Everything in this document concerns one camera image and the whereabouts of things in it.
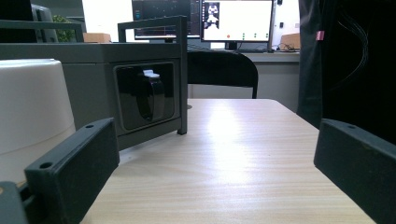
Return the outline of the monitor with white screen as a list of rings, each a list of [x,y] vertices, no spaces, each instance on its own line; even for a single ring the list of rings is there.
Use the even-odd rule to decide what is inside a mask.
[[[201,0],[200,7],[203,42],[237,49],[238,44],[271,40],[274,0]]]

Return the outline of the black office chair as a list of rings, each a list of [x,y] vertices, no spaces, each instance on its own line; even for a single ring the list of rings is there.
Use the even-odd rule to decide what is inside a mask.
[[[226,50],[194,50],[187,53],[188,83],[251,88],[258,94],[256,65],[244,54]]]

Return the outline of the dark grey appliance box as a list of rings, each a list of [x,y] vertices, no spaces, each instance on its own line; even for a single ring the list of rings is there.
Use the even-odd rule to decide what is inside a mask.
[[[137,28],[176,27],[173,43],[138,44],[126,41],[126,31]],[[64,78],[79,129],[95,120],[113,118],[119,149],[124,150],[187,126],[187,18],[123,22],[118,25],[117,43],[0,43],[0,60],[55,59],[62,63]],[[177,77],[179,116],[127,131],[121,127],[115,68],[127,64],[173,63]]]

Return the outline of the green plant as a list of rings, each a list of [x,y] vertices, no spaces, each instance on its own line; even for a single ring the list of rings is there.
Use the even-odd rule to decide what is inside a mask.
[[[53,15],[52,20],[57,23],[69,23],[69,21],[61,15]],[[73,29],[57,29],[56,35],[59,42],[72,42],[75,40],[75,31]]]

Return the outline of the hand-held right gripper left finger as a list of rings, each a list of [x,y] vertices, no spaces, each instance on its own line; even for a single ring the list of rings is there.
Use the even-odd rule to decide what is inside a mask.
[[[79,224],[119,166],[113,119],[87,124],[24,169],[31,224]]]

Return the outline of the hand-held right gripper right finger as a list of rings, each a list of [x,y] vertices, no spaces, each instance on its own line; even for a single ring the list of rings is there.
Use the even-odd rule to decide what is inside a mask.
[[[396,224],[396,146],[355,125],[323,119],[315,166],[375,223]]]

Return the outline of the white round plastic container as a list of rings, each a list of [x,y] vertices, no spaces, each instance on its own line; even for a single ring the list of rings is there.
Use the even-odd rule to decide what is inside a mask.
[[[25,167],[74,132],[59,61],[0,60],[0,181],[24,181]]]

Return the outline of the brown cardboard box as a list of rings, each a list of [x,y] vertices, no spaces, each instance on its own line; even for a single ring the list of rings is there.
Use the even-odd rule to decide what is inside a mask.
[[[282,50],[295,50],[299,49],[301,44],[300,34],[288,34],[282,35],[280,39],[279,47]]]
[[[110,43],[111,36],[105,33],[84,33],[84,41],[87,43]]]

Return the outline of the black panel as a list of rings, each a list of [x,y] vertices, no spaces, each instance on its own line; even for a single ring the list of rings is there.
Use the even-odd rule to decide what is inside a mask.
[[[0,20],[32,21],[30,0],[0,0]],[[0,43],[36,42],[34,30],[0,28]]]

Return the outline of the grey background desk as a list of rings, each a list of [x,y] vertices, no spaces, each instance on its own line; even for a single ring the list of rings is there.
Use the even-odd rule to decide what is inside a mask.
[[[203,58],[227,58],[240,55],[240,52],[228,50],[190,50],[188,52],[187,61],[192,63]],[[259,53],[243,53],[243,56],[249,58],[254,63],[298,63],[300,61],[299,52],[259,52]]]

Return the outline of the monitor with dark screen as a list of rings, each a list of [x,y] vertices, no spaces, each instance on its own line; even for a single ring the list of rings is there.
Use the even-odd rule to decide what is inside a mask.
[[[132,0],[134,21],[185,16],[187,37],[200,35],[200,0]],[[135,39],[159,39],[176,35],[175,26],[142,28],[134,31]]]

